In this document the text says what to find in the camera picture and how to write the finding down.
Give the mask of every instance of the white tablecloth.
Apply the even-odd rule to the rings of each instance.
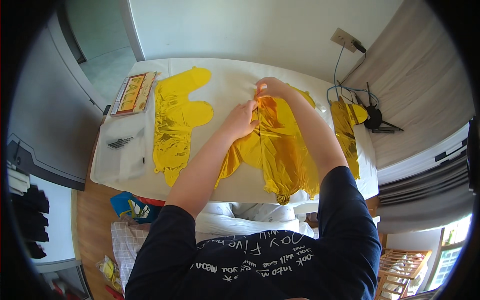
[[[190,159],[200,150],[211,134],[219,128],[232,108],[238,103],[244,103],[252,99],[255,88],[254,84],[259,79],[267,76],[277,77],[302,91],[309,91],[310,96],[317,105],[318,113],[328,123],[330,128],[332,130],[334,129],[330,106],[326,99],[326,91],[332,84],[295,71],[239,60],[183,58],[140,61],[134,64],[128,75],[158,71],[162,72],[160,79],[164,79],[189,70],[193,66],[208,69],[212,73],[212,77],[206,85],[190,93],[190,100],[209,102],[213,107],[214,115],[210,122],[193,129]],[[155,87],[152,87],[151,96],[154,94],[154,89]],[[335,99],[334,94],[335,91],[332,89],[330,93],[331,99]],[[321,107],[325,107],[326,111],[321,112]],[[154,173],[153,137],[155,101],[153,97],[149,99],[147,110],[144,114],[146,121],[145,174],[135,179],[103,184],[142,197],[165,200],[170,191],[170,187],[165,183],[165,177],[162,172]],[[105,123],[118,120],[118,118],[119,117],[111,118],[110,115],[108,115]],[[357,152],[360,165],[360,179],[357,180],[357,185],[363,197],[368,199],[378,194],[375,152],[370,136],[363,125],[356,125],[354,133],[357,140]],[[96,157],[94,157],[92,163],[90,178],[93,182],[98,183],[94,175],[95,160]],[[230,177],[220,181],[217,189],[212,194],[211,200],[222,202],[276,203],[275,195],[265,192],[263,186],[264,179],[262,171],[243,163]],[[303,203],[312,204],[312,201],[305,192],[300,191],[291,197],[290,203],[292,206],[296,206]]]

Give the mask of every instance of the hand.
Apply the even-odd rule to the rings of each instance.
[[[265,77],[257,83],[257,97],[273,97],[286,100],[295,90],[275,77]]]
[[[260,123],[259,120],[252,121],[252,111],[258,106],[257,101],[248,100],[245,104],[238,104],[230,112],[220,127],[232,142],[251,133]]]

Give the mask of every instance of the navy t-shirt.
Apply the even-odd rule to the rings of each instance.
[[[133,299],[373,299],[381,245],[347,167],[320,188],[320,238],[271,230],[195,242],[195,220],[167,205],[125,289]]]

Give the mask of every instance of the wall outlet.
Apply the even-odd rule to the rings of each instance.
[[[361,42],[358,41],[356,38],[348,34],[347,32],[343,31],[340,28],[337,28],[335,33],[333,34],[332,38],[330,39],[340,46],[343,46],[343,43],[345,43],[345,49],[348,49],[352,52],[357,51],[357,48],[353,45],[354,41],[357,41],[361,45]]]

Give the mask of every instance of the person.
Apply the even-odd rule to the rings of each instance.
[[[381,245],[335,134],[299,92],[277,78],[257,97],[284,99],[320,179],[320,238],[288,230],[195,242],[232,143],[253,131],[257,102],[237,105],[180,173],[152,223],[125,288],[133,299],[372,299]]]

